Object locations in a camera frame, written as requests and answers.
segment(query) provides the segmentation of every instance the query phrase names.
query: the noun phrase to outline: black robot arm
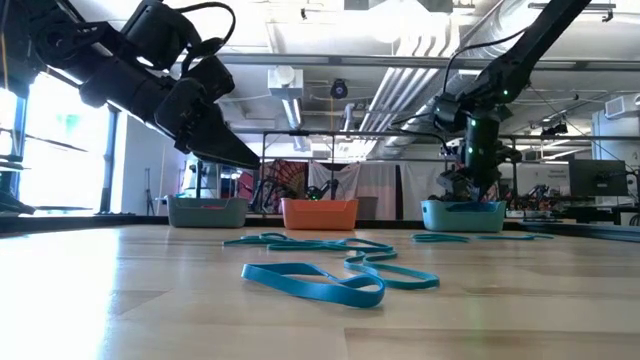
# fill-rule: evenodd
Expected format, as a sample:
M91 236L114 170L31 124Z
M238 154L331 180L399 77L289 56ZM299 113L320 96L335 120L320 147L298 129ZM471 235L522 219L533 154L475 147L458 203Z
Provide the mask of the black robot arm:
M109 102L175 140L175 147L201 159L257 168L258 157L226 126L214 102L234 88L231 74L215 56L224 39L202 41L181 12L210 2L171 9L158 0L143 0L122 31L107 22L82 23L56 0L16 0L26 9L29 39L42 63L80 82L83 102ZM179 80L157 76L169 70L187 50L190 63L202 60Z
M322 188L318 189L317 186L309 186L306 190L306 195L307 195L307 199L309 200L321 200L324 195L331 190L331 200L335 200L335 194L336 194L336 190L338 189L338 185L340 185L340 182L338 181L338 179L333 179L333 180L327 180L325 181L324 185L322 185Z
M518 98L528 86L534 66L591 0L551 0L516 44L493 60L459 94L444 93L436 100L435 123L449 132L466 130L460 147L463 169L444 173L439 183L450 191L466 189L480 200L498 179L497 166L505 160L498 141L500 120L496 106Z

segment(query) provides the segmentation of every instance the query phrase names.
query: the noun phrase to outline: workbench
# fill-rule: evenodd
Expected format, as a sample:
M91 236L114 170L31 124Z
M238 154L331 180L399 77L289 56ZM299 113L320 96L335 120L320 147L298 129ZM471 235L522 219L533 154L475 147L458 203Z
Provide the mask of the workbench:
M263 231L358 236L434 290L389 289L371 309L311 301L240 277L245 263L339 252L223 247ZM132 225L0 239L1 359L636 359L640 245L556 236L414 244L416 230L174 229ZM505 232L522 235L520 232Z

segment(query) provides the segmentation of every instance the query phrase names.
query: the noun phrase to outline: window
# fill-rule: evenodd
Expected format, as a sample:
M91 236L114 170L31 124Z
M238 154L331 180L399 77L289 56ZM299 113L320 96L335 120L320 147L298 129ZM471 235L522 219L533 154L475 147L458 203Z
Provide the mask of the window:
M54 208L100 208L109 110L45 74L30 88L20 201Z
M17 101L18 98L12 92L0 88L0 155L12 153Z

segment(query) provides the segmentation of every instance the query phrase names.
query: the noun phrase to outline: blue rubber band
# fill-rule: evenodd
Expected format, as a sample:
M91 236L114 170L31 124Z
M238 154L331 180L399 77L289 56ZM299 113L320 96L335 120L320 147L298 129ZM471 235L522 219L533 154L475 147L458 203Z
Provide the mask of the blue rubber band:
M309 299L366 308L380 303L384 297L386 287L416 290L430 289L440 285L440 279L434 274L397 265L376 263L377 261L394 259L398 257L398 253L393 246L365 239L298 241L278 233L264 233L257 236L245 236L240 240L225 241L224 245L266 245L267 249L274 251L356 251L355 256L350 256L344 260L344 267L364 274L349 279L336 278L308 263L246 264L244 266L242 277L294 296ZM383 278L378 270L413 277L418 281ZM308 282L287 277L286 275L325 276L335 282L336 285ZM359 290L361 287L370 285L377 285L379 289L377 291Z
M535 239L553 239L553 236L545 235L545 234L531 234L531 235L524 235L524 236L482 235L476 238L479 240L535 240Z
M469 242L466 236L449 235L449 234L413 234L411 239L417 243L438 243L438 242Z

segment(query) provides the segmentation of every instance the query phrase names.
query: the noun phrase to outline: computer monitor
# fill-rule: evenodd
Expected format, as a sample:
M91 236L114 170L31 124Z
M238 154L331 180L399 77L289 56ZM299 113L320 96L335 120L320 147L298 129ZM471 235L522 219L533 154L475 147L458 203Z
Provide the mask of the computer monitor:
M570 160L571 196L628 196L624 161Z

